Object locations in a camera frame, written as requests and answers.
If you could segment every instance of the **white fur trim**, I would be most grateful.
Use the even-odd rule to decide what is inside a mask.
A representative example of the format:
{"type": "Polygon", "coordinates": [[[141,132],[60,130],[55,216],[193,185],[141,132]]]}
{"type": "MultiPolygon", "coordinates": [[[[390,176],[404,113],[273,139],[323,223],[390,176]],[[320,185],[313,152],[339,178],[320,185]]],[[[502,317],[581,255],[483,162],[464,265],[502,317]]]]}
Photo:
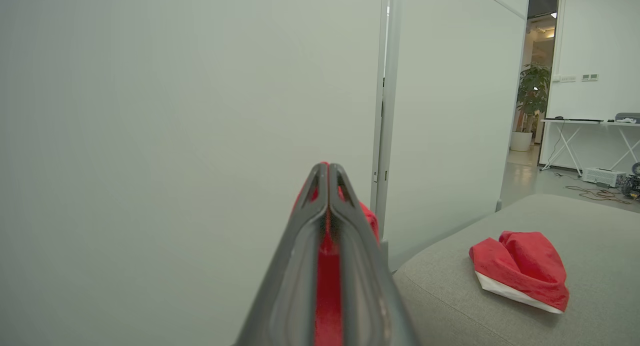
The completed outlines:
{"type": "Polygon", "coordinates": [[[512,299],[514,301],[518,301],[519,303],[523,303],[526,305],[530,305],[531,307],[539,308],[547,312],[551,312],[552,314],[564,314],[564,312],[559,309],[548,305],[542,301],[538,301],[525,293],[518,291],[513,287],[509,287],[502,282],[498,282],[493,278],[482,275],[482,273],[475,271],[475,275],[478,277],[478,281],[480,282],[480,286],[482,286],[483,290],[493,292],[496,295],[505,296],[505,298],[512,299]]]}

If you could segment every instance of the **red fabric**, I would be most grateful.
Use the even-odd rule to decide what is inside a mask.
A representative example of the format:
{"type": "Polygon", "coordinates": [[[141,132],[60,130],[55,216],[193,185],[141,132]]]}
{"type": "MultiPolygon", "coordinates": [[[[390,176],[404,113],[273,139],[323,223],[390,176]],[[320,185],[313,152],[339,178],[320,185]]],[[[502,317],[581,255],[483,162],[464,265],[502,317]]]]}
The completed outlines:
{"type": "MultiPolygon", "coordinates": [[[[341,199],[345,199],[342,189],[338,189],[341,199]]],[[[316,190],[311,200],[318,197],[316,190]]],[[[378,237],[378,218],[365,204],[359,203],[375,235],[378,237]]],[[[327,209],[324,238],[318,250],[317,293],[315,298],[315,346],[342,346],[343,319],[340,288],[340,254],[338,244],[331,239],[330,217],[327,209]]]]}
{"type": "Polygon", "coordinates": [[[472,246],[469,257],[478,273],[523,292],[530,298],[567,309],[567,273],[560,255],[540,232],[504,231],[472,246]]]}

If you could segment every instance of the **cable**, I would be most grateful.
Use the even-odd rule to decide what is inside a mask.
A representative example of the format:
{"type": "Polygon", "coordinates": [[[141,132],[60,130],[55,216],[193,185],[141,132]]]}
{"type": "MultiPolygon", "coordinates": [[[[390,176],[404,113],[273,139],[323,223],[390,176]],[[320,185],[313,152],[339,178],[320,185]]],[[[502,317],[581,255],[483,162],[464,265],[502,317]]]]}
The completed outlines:
{"type": "Polygon", "coordinates": [[[562,175],[562,174],[557,173],[557,172],[554,172],[553,174],[554,174],[554,175],[555,175],[555,177],[557,177],[557,178],[570,178],[571,180],[581,181],[580,179],[573,178],[573,177],[571,177],[571,176],[569,176],[569,175],[562,175]]]}
{"type": "Polygon", "coordinates": [[[569,190],[582,191],[580,196],[582,196],[583,198],[589,199],[589,200],[594,200],[594,201],[615,201],[615,202],[618,202],[618,203],[631,205],[631,202],[625,201],[625,200],[621,200],[620,198],[616,197],[616,195],[622,194],[622,192],[611,192],[611,191],[608,191],[606,189],[599,189],[599,188],[582,188],[582,187],[579,187],[579,186],[565,186],[564,188],[565,189],[569,189],[569,190]]]}
{"type": "Polygon", "coordinates": [[[565,120],[562,120],[562,127],[560,127],[560,134],[558,134],[558,141],[555,142],[555,145],[553,145],[553,151],[551,152],[551,155],[549,155],[549,159],[546,160],[546,164],[550,165],[551,164],[551,157],[554,156],[554,153],[556,153],[556,146],[558,146],[558,143],[560,142],[560,139],[562,138],[562,130],[565,129],[565,120]]]}

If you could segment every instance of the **white plant pot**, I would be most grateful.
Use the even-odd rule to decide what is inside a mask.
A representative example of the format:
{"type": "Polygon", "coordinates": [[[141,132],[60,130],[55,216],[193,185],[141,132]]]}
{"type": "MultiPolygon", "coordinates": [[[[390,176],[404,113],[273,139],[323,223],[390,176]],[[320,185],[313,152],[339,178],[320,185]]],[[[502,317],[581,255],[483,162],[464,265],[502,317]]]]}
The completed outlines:
{"type": "Polygon", "coordinates": [[[515,152],[528,152],[533,132],[512,132],[510,148],[515,152]]]}

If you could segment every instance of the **wall switch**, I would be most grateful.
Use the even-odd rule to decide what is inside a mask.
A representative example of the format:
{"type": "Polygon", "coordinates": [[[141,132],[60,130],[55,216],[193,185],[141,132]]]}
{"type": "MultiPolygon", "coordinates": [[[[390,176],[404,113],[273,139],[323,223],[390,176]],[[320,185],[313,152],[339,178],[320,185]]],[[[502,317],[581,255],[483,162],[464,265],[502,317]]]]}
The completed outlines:
{"type": "Polygon", "coordinates": [[[576,82],[576,75],[562,75],[560,82],[576,82]]]}

